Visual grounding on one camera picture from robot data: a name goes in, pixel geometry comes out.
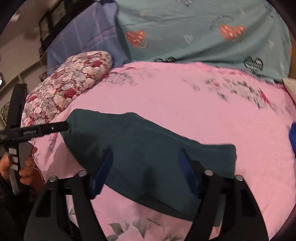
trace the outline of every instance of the hand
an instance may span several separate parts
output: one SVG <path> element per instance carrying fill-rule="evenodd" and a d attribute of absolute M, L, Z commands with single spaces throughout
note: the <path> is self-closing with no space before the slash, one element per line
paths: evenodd
<path fill-rule="evenodd" d="M 36 151 L 37 148 L 33 147 L 31 154 L 34 154 Z M 20 182 L 25 185 L 31 185 L 31 173 L 33 172 L 33 166 L 35 165 L 35 161 L 32 156 L 29 156 L 25 162 L 26 167 L 19 171 L 19 174 L 21 176 Z M 10 168 L 11 164 L 12 161 L 8 158 L 7 155 L 4 155 L 0 160 L 0 174 L 6 181 L 9 181 L 8 169 Z"/>

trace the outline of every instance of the bolt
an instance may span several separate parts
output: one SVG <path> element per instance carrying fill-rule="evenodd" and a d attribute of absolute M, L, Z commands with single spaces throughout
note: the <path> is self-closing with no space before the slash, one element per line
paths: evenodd
<path fill-rule="evenodd" d="M 205 170 L 205 174 L 207 175 L 207 176 L 213 176 L 214 175 L 214 172 L 212 171 L 212 170 Z"/>
<path fill-rule="evenodd" d="M 244 178 L 241 175 L 236 175 L 235 179 L 238 181 L 242 181 Z"/>
<path fill-rule="evenodd" d="M 57 176 L 51 176 L 51 177 L 49 178 L 49 181 L 50 181 L 51 183 L 55 182 L 56 180 L 58 180 Z"/>
<path fill-rule="evenodd" d="M 86 170 L 82 170 L 82 171 L 80 171 L 79 173 L 78 173 L 78 176 L 80 176 L 80 177 L 84 177 L 84 176 L 86 176 L 87 175 L 87 171 Z"/>

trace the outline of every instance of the cushion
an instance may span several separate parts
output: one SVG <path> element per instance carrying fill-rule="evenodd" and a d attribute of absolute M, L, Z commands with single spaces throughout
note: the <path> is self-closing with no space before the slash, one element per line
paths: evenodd
<path fill-rule="evenodd" d="M 111 65 L 111 55 L 105 51 L 92 51 L 69 57 L 27 96 L 22 126 L 51 122 L 80 94 L 101 81 Z"/>

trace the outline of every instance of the dark green cloth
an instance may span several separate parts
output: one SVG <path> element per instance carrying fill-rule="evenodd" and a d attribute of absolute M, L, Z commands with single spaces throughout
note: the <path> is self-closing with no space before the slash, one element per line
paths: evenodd
<path fill-rule="evenodd" d="M 190 192 L 178 164 L 180 148 L 205 169 L 234 177 L 234 145 L 202 145 L 135 113 L 116 115 L 76 109 L 67 122 L 70 128 L 62 136 L 81 166 L 95 172 L 104 151 L 110 148 L 114 162 L 105 184 L 167 215 L 192 221 L 200 203 Z"/>

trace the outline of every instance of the blue fabric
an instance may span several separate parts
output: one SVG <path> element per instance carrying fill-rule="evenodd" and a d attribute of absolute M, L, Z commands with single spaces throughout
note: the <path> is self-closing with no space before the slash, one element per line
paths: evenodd
<path fill-rule="evenodd" d="M 96 171 L 94 178 L 92 179 L 92 198 L 96 195 L 99 195 L 102 191 L 106 178 L 110 172 L 110 169 L 113 165 L 113 152 L 108 150 L 106 157 L 103 158 L 102 164 L 99 169 Z"/>
<path fill-rule="evenodd" d="M 118 5 L 118 34 L 129 62 L 174 57 L 280 82 L 289 75 L 289 30 L 267 1 L 124 0 Z"/>
<path fill-rule="evenodd" d="M 291 126 L 291 130 L 289 133 L 289 139 L 291 142 L 292 149 L 293 149 L 294 153 L 296 154 L 296 123 L 295 122 Z"/>
<path fill-rule="evenodd" d="M 126 58 L 115 27 L 116 2 L 93 3 L 75 17 L 55 38 L 47 50 L 47 74 L 51 75 L 70 56 L 95 50 L 112 55 L 113 67 Z"/>
<path fill-rule="evenodd" d="M 191 193 L 199 198 L 199 181 L 189 163 L 188 158 L 185 156 L 182 150 L 178 152 L 178 163 L 184 177 L 186 178 Z"/>

